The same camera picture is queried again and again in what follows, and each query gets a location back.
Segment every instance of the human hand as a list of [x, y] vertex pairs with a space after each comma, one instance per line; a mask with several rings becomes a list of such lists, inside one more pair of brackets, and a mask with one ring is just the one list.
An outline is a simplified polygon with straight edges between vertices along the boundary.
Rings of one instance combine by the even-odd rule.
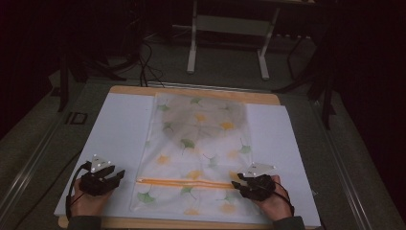
[[71, 198], [72, 217], [76, 216], [100, 216], [107, 200], [113, 191], [105, 195], [92, 196], [86, 194], [79, 188], [80, 179], [75, 181], [75, 195]]
[[[271, 178], [276, 183], [275, 192], [288, 198], [286, 190], [281, 186], [281, 179], [278, 175], [272, 175]], [[292, 211], [289, 204], [277, 195], [271, 195], [264, 201], [252, 200], [257, 204], [263, 213], [273, 221], [292, 217]]]

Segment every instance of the metal frame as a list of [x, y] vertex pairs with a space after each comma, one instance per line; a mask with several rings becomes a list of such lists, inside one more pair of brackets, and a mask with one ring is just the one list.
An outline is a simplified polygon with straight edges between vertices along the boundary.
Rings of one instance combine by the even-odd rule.
[[264, 42], [260, 49], [258, 49], [259, 68], [262, 79], [269, 80], [268, 67], [265, 60], [266, 50], [268, 49], [269, 41], [271, 40], [272, 33], [277, 22], [280, 8], [276, 8], [272, 20], [270, 22], [247, 20], [240, 18], [218, 17], [200, 15], [197, 13], [197, 0], [193, 0], [193, 15], [192, 15], [192, 44], [189, 51], [189, 60], [187, 72], [194, 73], [194, 66], [196, 63], [196, 33], [197, 30], [212, 31], [221, 33], [231, 33], [240, 35], [263, 35]]

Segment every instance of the white sheet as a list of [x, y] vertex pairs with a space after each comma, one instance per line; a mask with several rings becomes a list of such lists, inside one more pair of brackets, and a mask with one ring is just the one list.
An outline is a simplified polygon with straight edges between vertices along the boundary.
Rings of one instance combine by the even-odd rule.
[[[121, 218], [186, 219], [223, 222], [265, 223], [262, 216], [246, 218], [210, 218], [200, 216], [161, 215], [130, 212], [133, 181], [136, 177], [147, 139], [148, 121], [153, 97], [108, 94], [92, 129], [75, 170], [93, 154], [111, 160], [116, 171], [125, 170], [125, 177], [110, 198], [104, 215]], [[254, 161], [274, 165], [283, 186], [289, 191], [296, 215], [302, 216], [305, 226], [320, 226], [314, 199], [305, 174], [301, 155], [284, 106], [247, 104], [247, 120], [251, 130]], [[56, 207], [55, 215], [64, 216], [67, 184]]]

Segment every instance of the yellow flower print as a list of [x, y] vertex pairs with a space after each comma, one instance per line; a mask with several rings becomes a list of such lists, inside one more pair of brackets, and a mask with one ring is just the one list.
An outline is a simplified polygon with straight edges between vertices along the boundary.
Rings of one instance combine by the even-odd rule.
[[196, 180], [197, 178], [199, 178], [201, 175], [203, 174], [202, 171], [190, 171], [186, 177], [189, 179], [193, 179]]
[[233, 160], [235, 160], [235, 159], [237, 159], [238, 158], [238, 150], [231, 150], [229, 153], [227, 153], [227, 157], [229, 158], [229, 159], [233, 159]]
[[236, 205], [227, 202], [224, 202], [220, 207], [221, 212], [225, 214], [232, 214], [236, 211], [236, 209]]
[[231, 122], [224, 122], [221, 123], [220, 126], [224, 129], [224, 130], [228, 130], [228, 129], [233, 129], [234, 128], [234, 124]]
[[206, 116], [201, 113], [194, 114], [194, 118], [197, 120], [198, 123], [202, 123], [206, 121]]
[[156, 163], [159, 165], [166, 165], [170, 161], [170, 156], [160, 155], [158, 159], [156, 159]]
[[234, 180], [234, 181], [239, 181], [240, 180], [237, 173], [234, 172], [234, 171], [229, 171], [229, 176], [230, 176], [231, 180]]
[[185, 210], [185, 212], [183, 212], [183, 214], [185, 214], [185, 215], [193, 215], [193, 216], [200, 215], [199, 211], [196, 210], [196, 209], [193, 209], [193, 208]]

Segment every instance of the sleeve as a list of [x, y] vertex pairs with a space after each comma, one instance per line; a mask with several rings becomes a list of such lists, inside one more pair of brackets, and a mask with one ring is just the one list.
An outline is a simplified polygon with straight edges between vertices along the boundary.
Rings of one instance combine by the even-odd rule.
[[302, 217], [283, 218], [274, 221], [275, 230], [305, 230]]
[[79, 216], [69, 219], [67, 230], [101, 230], [102, 219], [100, 217]]

